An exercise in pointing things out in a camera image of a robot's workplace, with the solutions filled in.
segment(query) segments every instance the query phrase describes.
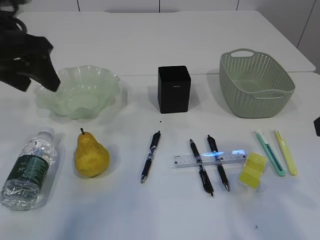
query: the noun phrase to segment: yellow sticky note pad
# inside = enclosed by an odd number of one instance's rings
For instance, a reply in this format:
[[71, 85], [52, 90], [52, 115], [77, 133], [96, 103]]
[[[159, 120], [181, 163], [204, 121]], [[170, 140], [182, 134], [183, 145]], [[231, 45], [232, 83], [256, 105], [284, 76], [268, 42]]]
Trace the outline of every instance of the yellow sticky note pad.
[[254, 176], [248, 174], [247, 172], [243, 171], [239, 176], [239, 180], [253, 189], [257, 189], [260, 184], [260, 179], [255, 178]]
[[261, 156], [260, 154], [255, 152], [251, 152], [245, 162], [245, 166], [262, 174], [265, 169], [266, 163], [267, 159], [264, 156]]
[[257, 189], [260, 184], [260, 176], [265, 169], [266, 163], [267, 159], [264, 156], [251, 152], [245, 161], [244, 168], [238, 179], [247, 186]]

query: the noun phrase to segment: yellow pear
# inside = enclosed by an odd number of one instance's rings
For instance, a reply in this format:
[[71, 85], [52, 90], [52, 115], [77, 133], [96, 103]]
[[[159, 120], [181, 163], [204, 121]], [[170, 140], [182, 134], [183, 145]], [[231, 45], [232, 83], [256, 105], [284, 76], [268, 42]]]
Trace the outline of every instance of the yellow pear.
[[74, 166], [79, 174], [94, 177], [106, 170], [110, 164], [110, 155], [90, 132], [81, 128], [74, 155]]

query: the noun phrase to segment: green basket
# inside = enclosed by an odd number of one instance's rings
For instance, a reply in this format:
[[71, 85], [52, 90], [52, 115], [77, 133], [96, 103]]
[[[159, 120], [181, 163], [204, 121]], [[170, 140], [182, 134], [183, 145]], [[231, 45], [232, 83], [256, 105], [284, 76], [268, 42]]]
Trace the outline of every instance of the green basket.
[[[236, 52], [252, 56], [232, 56]], [[241, 118], [270, 118], [278, 114], [295, 91], [287, 72], [270, 55], [242, 48], [220, 59], [220, 86], [231, 111]]]

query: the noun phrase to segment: white table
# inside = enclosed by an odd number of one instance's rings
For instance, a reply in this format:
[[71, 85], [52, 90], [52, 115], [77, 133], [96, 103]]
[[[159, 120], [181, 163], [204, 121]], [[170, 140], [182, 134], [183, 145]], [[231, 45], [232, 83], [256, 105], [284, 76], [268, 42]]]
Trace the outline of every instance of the white table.
[[19, 18], [30, 34], [53, 44], [56, 70], [89, 64], [138, 76], [186, 65], [190, 74], [216, 73], [220, 56], [240, 48], [270, 54], [287, 72], [315, 70], [257, 11], [24, 12]]
[[[43, 187], [44, 195], [49, 193], [46, 205], [28, 212], [0, 207], [1, 240], [319, 239], [320, 138], [313, 120], [320, 116], [320, 76], [290, 75], [295, 93], [283, 111], [266, 119], [234, 116], [216, 74], [192, 75], [189, 111], [176, 114], [157, 110], [157, 76], [124, 76], [121, 84], [127, 94], [92, 121], [55, 117], [35, 106], [32, 89], [21, 93], [1, 83], [1, 185], [21, 148], [41, 126], [53, 127], [62, 138], [59, 165], [51, 169], [57, 169], [55, 180], [50, 173]], [[110, 151], [110, 168], [95, 179], [74, 173], [80, 127]], [[239, 164], [225, 166], [231, 186], [226, 192], [216, 168], [208, 166], [212, 199], [196, 168], [172, 170], [168, 165], [170, 157], [191, 153], [190, 138], [200, 152], [207, 152], [207, 134], [216, 139], [220, 151], [263, 154], [251, 133], [256, 129], [264, 131], [280, 156], [270, 134], [276, 128], [286, 137], [298, 175], [286, 169], [287, 176], [278, 177], [269, 167], [261, 177], [267, 185], [263, 192], [238, 185]], [[158, 130], [162, 136], [150, 175], [140, 184], [151, 137]]]

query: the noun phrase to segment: water bottle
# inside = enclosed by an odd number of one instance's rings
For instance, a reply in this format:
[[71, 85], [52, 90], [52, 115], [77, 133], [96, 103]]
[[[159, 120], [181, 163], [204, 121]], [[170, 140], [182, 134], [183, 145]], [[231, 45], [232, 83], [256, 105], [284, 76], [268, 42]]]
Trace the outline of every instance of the water bottle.
[[54, 135], [52, 128], [43, 128], [24, 147], [1, 190], [2, 205], [14, 211], [26, 211], [36, 203], [56, 156]]

